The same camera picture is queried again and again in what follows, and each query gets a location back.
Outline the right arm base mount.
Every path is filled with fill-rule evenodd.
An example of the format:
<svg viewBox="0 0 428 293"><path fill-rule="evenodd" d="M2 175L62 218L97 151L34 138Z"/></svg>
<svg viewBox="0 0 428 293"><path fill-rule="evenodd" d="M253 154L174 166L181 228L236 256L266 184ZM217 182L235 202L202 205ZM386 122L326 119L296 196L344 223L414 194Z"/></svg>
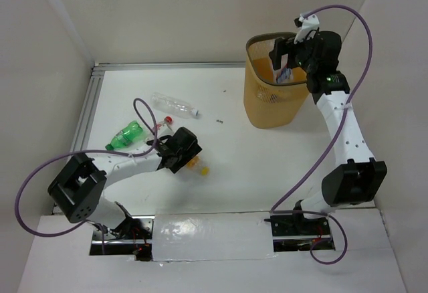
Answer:
<svg viewBox="0 0 428 293"><path fill-rule="evenodd" d="M335 250L328 220L306 219L302 214L270 215L263 220L270 225L275 252Z"/></svg>

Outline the clear bottle orange label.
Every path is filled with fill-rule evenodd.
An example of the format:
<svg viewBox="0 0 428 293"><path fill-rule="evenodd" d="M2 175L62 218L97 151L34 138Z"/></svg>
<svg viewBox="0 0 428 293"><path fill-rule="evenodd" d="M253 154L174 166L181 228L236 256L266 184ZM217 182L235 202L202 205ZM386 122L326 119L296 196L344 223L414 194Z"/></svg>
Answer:
<svg viewBox="0 0 428 293"><path fill-rule="evenodd" d="M208 164L200 156L193 157L186 164L186 168L200 176L207 176L210 171Z"/></svg>

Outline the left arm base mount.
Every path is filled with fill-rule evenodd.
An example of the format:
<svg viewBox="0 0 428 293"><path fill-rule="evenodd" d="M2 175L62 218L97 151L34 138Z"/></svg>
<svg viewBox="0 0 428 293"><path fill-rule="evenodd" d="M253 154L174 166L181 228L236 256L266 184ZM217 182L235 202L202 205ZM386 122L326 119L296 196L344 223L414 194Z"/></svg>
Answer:
<svg viewBox="0 0 428 293"><path fill-rule="evenodd" d="M128 256L136 261L152 261L153 215L133 216L130 229L113 231L106 226L92 225L90 256Z"/></svg>

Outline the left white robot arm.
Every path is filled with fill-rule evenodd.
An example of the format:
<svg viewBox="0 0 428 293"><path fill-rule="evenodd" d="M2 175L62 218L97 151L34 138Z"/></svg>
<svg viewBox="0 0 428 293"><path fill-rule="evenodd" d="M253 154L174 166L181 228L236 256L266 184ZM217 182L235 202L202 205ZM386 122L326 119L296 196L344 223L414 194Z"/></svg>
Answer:
<svg viewBox="0 0 428 293"><path fill-rule="evenodd" d="M70 223L89 221L108 229L116 238L126 238L132 229L142 229L139 221L117 201L103 192L111 185L142 173L167 169L177 173L202 151L189 129L180 127L173 135L156 140L147 155L97 155L79 153L71 157L47 188Z"/></svg>

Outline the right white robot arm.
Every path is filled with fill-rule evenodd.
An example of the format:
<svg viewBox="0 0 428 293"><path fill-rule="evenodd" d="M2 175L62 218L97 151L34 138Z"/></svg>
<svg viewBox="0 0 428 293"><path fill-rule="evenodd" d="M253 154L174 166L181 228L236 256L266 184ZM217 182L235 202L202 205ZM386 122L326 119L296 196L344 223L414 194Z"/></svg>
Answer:
<svg viewBox="0 0 428 293"><path fill-rule="evenodd" d="M341 47L337 33L312 30L298 43L292 37L276 39L269 53L274 70L287 56L288 68L306 73L308 91L330 134L327 150L334 153L336 164L315 195L296 203L292 227L299 234L308 233L315 219L338 208L372 201L387 174L385 162L375 159L364 140L350 101L350 86L337 69Z"/></svg>

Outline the clear bottle red label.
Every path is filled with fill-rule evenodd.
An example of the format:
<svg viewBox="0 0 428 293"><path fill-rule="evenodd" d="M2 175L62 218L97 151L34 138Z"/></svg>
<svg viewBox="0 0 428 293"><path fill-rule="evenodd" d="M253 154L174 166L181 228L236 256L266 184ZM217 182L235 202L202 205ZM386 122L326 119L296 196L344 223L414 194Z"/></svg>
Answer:
<svg viewBox="0 0 428 293"><path fill-rule="evenodd" d="M171 128L173 120L170 116L164 117L164 119L156 124L157 138L159 140L166 140L170 136L174 135L174 132ZM147 133L147 136L144 139L144 143L149 144L154 140L154 134L151 132Z"/></svg>

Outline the clear bottle red-blue label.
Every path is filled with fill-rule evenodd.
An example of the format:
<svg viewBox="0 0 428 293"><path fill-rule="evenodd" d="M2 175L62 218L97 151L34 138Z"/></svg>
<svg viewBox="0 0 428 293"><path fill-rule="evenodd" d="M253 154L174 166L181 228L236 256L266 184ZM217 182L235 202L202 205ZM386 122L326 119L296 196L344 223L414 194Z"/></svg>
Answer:
<svg viewBox="0 0 428 293"><path fill-rule="evenodd" d="M281 58L280 69L274 70L274 83L277 85L287 84L292 82L293 74L292 69L288 65L288 54L285 54Z"/></svg>

